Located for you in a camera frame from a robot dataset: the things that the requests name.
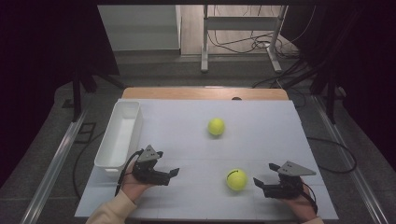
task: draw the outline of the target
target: metal frame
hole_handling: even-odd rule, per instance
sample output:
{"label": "metal frame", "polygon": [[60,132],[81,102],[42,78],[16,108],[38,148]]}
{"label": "metal frame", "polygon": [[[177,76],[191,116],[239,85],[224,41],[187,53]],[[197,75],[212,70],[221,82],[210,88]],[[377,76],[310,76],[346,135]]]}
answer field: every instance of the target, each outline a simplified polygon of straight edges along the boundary
{"label": "metal frame", "polygon": [[286,8],[286,6],[281,6],[277,17],[208,17],[207,5],[204,5],[204,43],[201,52],[201,71],[203,73],[208,71],[207,35],[209,30],[253,30],[274,31],[270,44],[266,45],[266,50],[275,72],[282,72],[282,68],[276,57],[275,46],[285,17]]}

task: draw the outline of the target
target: tennis ball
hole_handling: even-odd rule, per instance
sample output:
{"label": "tennis ball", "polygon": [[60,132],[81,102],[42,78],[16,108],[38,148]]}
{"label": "tennis ball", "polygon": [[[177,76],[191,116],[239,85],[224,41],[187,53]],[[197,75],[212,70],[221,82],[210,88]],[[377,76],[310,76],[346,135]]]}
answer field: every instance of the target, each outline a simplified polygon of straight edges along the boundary
{"label": "tennis ball", "polygon": [[238,191],[244,189],[247,182],[247,174],[241,169],[232,169],[227,174],[227,185],[232,190]]}
{"label": "tennis ball", "polygon": [[225,129],[224,121],[222,119],[214,118],[207,124],[207,129],[213,135],[220,135]]}

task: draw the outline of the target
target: gray floor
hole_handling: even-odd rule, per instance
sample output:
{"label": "gray floor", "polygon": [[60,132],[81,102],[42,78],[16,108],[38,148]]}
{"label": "gray floor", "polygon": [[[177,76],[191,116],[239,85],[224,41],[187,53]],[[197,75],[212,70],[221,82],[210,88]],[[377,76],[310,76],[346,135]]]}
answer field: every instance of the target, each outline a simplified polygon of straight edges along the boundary
{"label": "gray floor", "polygon": [[[211,57],[207,74],[200,72],[199,57],[150,55],[147,58],[138,57],[140,61],[135,60],[136,57],[138,56],[126,54],[117,57],[121,76],[115,78],[128,86],[250,87],[256,81],[276,76],[264,55]],[[293,61],[290,60],[281,61],[285,68],[291,66],[292,63]],[[96,77],[95,80],[99,88],[92,98],[84,122],[95,122],[94,135],[97,135],[106,129],[112,107],[121,97],[122,90],[101,78]],[[288,91],[288,94],[296,104],[305,134],[329,139],[329,132],[307,90],[310,82],[311,80],[306,80],[296,85]],[[267,88],[268,86],[269,84],[265,84],[259,87]],[[73,109],[63,108],[63,105],[65,100],[72,98],[71,85],[66,84],[59,88],[54,98],[55,104],[40,133],[10,179],[0,189],[1,223],[21,221],[70,124]],[[389,223],[396,223],[395,172],[342,107],[342,101],[336,102],[335,120],[337,128],[346,140],[346,145],[358,159],[359,169],[382,204]],[[80,134],[77,140],[86,138],[86,135]],[[76,143],[72,146],[37,223],[84,223],[84,220],[74,218],[78,197],[73,189],[73,178],[78,185],[78,192],[82,193],[101,139],[100,136],[87,147],[85,144]],[[310,141],[309,143],[318,164],[334,169],[345,167],[336,147],[320,142]],[[73,177],[75,164],[77,164],[76,176]],[[321,174],[340,217],[338,221],[326,221],[326,223],[374,223],[350,175],[334,175],[324,171]]]}

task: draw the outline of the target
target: white wall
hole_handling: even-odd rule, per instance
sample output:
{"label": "white wall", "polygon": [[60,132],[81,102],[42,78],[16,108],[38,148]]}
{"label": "white wall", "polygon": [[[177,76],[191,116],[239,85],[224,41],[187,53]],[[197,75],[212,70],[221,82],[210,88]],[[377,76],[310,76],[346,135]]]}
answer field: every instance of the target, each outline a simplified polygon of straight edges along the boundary
{"label": "white wall", "polygon": [[98,6],[111,48],[180,49],[180,6]]}

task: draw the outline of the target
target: human hand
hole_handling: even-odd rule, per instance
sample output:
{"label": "human hand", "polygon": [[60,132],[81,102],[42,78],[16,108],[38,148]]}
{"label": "human hand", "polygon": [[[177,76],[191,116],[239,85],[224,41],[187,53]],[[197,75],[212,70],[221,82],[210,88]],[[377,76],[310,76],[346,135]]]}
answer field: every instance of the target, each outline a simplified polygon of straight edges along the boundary
{"label": "human hand", "polygon": [[128,196],[128,198],[132,202],[138,199],[146,189],[154,186],[151,184],[143,184],[137,181],[132,175],[133,168],[134,168],[134,162],[126,170],[121,187],[122,191]]}
{"label": "human hand", "polygon": [[[309,188],[303,184],[304,192],[309,195]],[[279,199],[287,204],[300,222],[307,222],[317,217],[312,204],[303,196],[299,195],[295,199]]]}

